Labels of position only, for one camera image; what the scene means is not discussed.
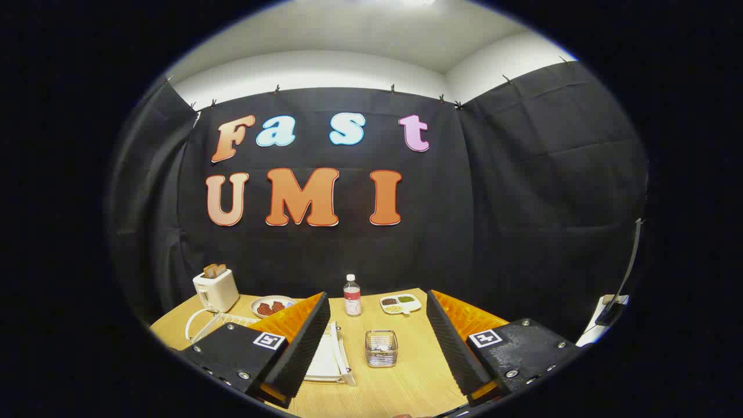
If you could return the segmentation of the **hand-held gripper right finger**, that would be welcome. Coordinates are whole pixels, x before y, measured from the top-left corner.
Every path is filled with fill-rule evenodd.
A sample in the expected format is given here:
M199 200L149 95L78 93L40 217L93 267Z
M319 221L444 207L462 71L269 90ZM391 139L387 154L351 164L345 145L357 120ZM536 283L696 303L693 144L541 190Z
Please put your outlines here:
M506 321L440 291L427 291L425 312L469 406L523 392L581 354L534 319Z

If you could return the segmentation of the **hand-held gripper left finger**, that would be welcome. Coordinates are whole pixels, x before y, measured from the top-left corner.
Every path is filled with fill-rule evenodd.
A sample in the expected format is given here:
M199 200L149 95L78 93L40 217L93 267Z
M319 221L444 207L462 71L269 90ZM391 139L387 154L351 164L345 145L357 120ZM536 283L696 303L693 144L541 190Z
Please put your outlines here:
M327 293L320 292L251 325L220 325L177 354L246 396L287 408L330 317Z

